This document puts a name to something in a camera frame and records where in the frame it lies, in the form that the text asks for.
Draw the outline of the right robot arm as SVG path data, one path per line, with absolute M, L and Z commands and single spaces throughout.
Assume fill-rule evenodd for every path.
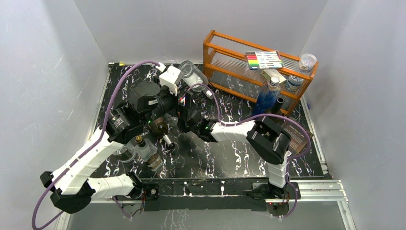
M 238 141 L 249 143 L 268 165 L 270 194 L 283 198 L 289 191 L 287 158 L 291 135 L 266 116 L 242 122 L 224 122 L 204 118 L 197 109 L 178 107 L 178 127 L 193 132 L 205 142 Z

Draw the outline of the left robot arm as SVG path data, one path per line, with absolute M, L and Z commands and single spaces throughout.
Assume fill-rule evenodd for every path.
M 53 172 L 44 172 L 40 180 L 52 192 L 53 205 L 69 214 L 79 212 L 92 200 L 113 196 L 139 199 L 149 184 L 133 172 L 109 178 L 92 178 L 92 173 L 111 155 L 140 135 L 144 126 L 166 113 L 173 113 L 178 104 L 176 83 L 139 83 L 130 96 L 108 109 L 101 127 L 90 140 Z

